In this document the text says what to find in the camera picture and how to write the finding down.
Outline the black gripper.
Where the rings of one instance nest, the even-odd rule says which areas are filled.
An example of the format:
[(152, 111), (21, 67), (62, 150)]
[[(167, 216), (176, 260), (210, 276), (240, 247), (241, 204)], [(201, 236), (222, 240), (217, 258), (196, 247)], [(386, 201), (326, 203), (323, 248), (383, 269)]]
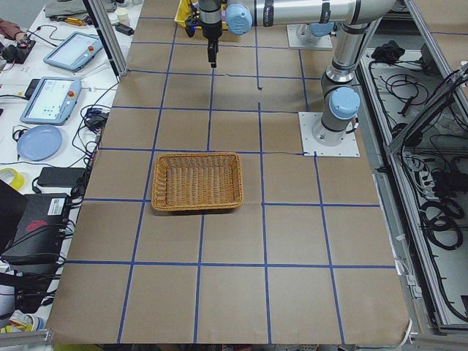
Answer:
[(203, 36), (208, 39), (208, 63), (211, 67), (217, 67), (216, 58), (219, 52), (218, 38), (222, 35), (222, 12), (201, 12), (201, 26)]

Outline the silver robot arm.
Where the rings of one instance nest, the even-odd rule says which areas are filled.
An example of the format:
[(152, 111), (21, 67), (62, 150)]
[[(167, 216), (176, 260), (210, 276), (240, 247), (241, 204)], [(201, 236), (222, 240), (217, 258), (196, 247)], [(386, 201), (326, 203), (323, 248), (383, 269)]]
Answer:
[(199, 1), (198, 10), (197, 25), (208, 40), (208, 62), (213, 68), (223, 23), (235, 35), (243, 35), (253, 26), (335, 23), (336, 49), (321, 85), (325, 107), (322, 123), (327, 129), (336, 126), (337, 117), (330, 116), (331, 94), (350, 86), (372, 27), (363, 1)]

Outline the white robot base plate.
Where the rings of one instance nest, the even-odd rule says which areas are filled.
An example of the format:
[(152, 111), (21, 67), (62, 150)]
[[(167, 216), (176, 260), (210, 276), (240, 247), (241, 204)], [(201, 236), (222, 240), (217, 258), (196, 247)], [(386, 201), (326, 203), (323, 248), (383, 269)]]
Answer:
[(322, 113), (299, 112), (304, 156), (359, 157), (354, 132), (331, 132), (322, 125)]

